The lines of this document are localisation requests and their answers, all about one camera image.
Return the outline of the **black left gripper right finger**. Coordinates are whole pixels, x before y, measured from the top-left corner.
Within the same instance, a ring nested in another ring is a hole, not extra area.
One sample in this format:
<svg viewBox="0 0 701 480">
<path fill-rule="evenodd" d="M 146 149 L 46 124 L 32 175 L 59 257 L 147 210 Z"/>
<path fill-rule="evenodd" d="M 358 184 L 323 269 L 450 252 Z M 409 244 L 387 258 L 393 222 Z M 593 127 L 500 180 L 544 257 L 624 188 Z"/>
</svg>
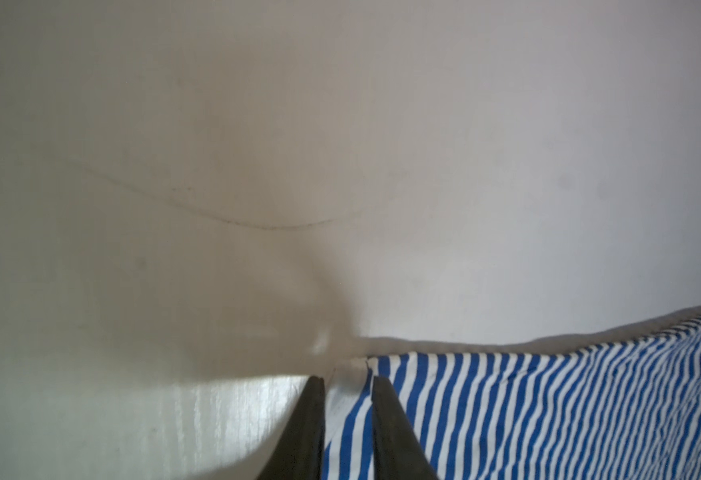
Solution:
<svg viewBox="0 0 701 480">
<path fill-rule="evenodd" d="M 371 398 L 374 478 L 436 480 L 437 473 L 425 457 L 387 378 L 374 378 Z"/>
</svg>

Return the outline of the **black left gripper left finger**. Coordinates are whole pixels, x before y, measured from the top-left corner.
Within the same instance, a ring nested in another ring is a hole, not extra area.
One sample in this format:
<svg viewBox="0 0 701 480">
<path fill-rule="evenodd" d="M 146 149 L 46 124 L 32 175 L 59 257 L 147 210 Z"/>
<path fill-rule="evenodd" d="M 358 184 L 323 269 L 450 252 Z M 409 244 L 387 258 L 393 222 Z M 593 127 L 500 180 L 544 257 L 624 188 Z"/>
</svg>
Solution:
<svg viewBox="0 0 701 480">
<path fill-rule="evenodd" d="M 310 376 L 258 479 L 318 480 L 326 438 L 326 382 Z"/>
</svg>

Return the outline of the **blue white striped tank top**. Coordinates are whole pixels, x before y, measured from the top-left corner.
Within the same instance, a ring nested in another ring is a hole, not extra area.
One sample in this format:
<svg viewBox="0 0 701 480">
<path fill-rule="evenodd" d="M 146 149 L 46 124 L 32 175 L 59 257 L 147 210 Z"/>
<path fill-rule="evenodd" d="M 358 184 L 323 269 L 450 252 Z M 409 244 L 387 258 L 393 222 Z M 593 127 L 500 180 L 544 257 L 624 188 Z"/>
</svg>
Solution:
<svg viewBox="0 0 701 480">
<path fill-rule="evenodd" d="M 701 479 L 701 312 L 564 354 L 354 360 L 330 387 L 324 478 L 372 478 L 376 377 L 442 479 Z"/>
</svg>

